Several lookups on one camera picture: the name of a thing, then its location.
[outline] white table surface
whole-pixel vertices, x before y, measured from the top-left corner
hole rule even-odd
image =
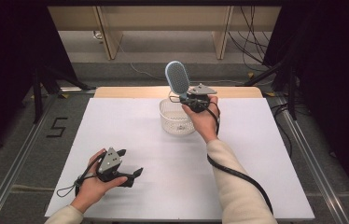
[[[172,135],[161,127],[161,99],[92,98],[55,189],[73,184],[88,160],[105,147],[127,149],[119,171],[144,167],[132,188],[115,188],[84,217],[122,221],[212,221],[221,219],[216,182],[197,133]],[[220,99],[219,138],[234,150],[249,175],[270,197],[278,220],[313,219],[283,140],[263,98]],[[75,197],[53,194],[46,213]]]

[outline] gray floor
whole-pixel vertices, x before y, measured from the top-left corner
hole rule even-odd
[[[245,66],[244,61],[252,68],[264,69],[264,66],[248,57],[243,61],[243,54],[230,41],[225,59],[217,60],[211,36],[206,32],[127,32],[122,39],[122,49],[113,61],[106,59],[102,44],[92,37],[91,32],[61,32],[61,36],[78,78],[92,86],[167,85],[165,80],[157,78],[164,78],[163,69],[172,60],[186,65],[192,81],[202,80],[205,84],[218,86],[233,86],[238,82],[245,82],[249,72],[258,74]],[[259,39],[261,42],[266,41],[262,35]],[[248,45],[248,50],[258,56],[255,46]],[[270,83],[271,80],[272,77],[261,83]],[[61,86],[70,86],[66,82],[60,83]],[[271,91],[269,85],[258,86],[263,92]],[[19,109],[17,116],[7,127],[6,134],[1,136],[4,146],[0,148],[0,184],[33,127],[34,103],[31,96],[30,92],[24,98],[25,107]],[[53,99],[38,137],[3,204],[0,223],[43,223],[46,220],[45,210],[91,97],[92,94],[84,92]],[[267,97],[271,106],[277,105],[278,99]],[[349,179],[338,161],[328,154],[329,145],[305,105],[298,104],[297,111],[297,123],[349,218]],[[67,118],[57,123],[65,127],[65,130],[62,137],[48,138],[48,135],[60,132],[51,129],[56,118]],[[278,122],[290,136],[293,146],[291,160],[316,216],[315,220],[301,223],[336,223],[299,145],[291,134],[284,114],[278,116]],[[283,138],[289,148],[284,134]]]

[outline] floor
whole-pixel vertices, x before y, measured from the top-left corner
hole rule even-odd
[[[186,65],[191,81],[208,85],[233,86],[247,81],[251,75],[256,76],[260,73],[257,70],[266,69],[244,56],[230,39],[225,58],[217,60],[208,32],[126,32],[119,53],[112,61],[107,60],[103,44],[92,32],[60,32],[60,35],[78,78],[92,86],[167,85],[161,79],[163,68],[173,60]],[[239,34],[232,36],[244,46]],[[257,34],[259,44],[267,45],[269,36]],[[249,43],[246,49],[252,56],[259,57],[256,45]],[[282,95],[285,92],[272,94],[269,85],[272,79],[264,79],[258,87],[267,93],[270,106],[280,105],[286,100]],[[71,86],[64,81],[60,85]],[[88,100],[93,97],[92,92],[85,91],[44,95],[43,122],[33,124],[33,93],[29,92],[6,134],[1,136],[4,145],[0,147],[0,186],[9,184],[10,191],[2,194],[0,223],[43,223],[46,220],[44,214],[53,189]],[[315,214],[314,220],[300,223],[349,223],[349,179],[335,157],[329,154],[329,145],[301,97],[297,101],[297,118],[293,121],[286,111],[277,116],[283,127],[281,134],[285,145],[291,150],[291,160]],[[55,122],[58,127],[65,127],[62,134],[51,129]],[[297,133],[302,133],[303,137],[298,138]],[[330,204],[333,199],[338,200],[338,205]]]

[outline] person's right hand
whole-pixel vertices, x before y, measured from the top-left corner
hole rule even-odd
[[[209,95],[209,109],[219,118],[219,110],[217,107],[218,98]],[[184,112],[191,118],[195,130],[201,135],[205,143],[218,139],[216,135],[216,121],[213,116],[204,110],[201,113],[193,112],[187,105],[182,105]]]

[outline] person's left hand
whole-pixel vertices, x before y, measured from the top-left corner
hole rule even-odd
[[[105,152],[104,148],[93,155],[90,158],[89,164],[91,164],[91,162],[93,162],[103,152]],[[97,165],[97,162],[94,163],[90,168],[89,173],[96,175]],[[109,182],[103,182],[97,176],[87,178],[82,183],[78,195],[70,204],[81,213],[85,213],[85,211],[87,211],[87,209],[91,207],[91,205],[99,202],[99,200],[105,195],[108,190],[123,184],[127,181],[127,179],[128,177],[122,176]]]

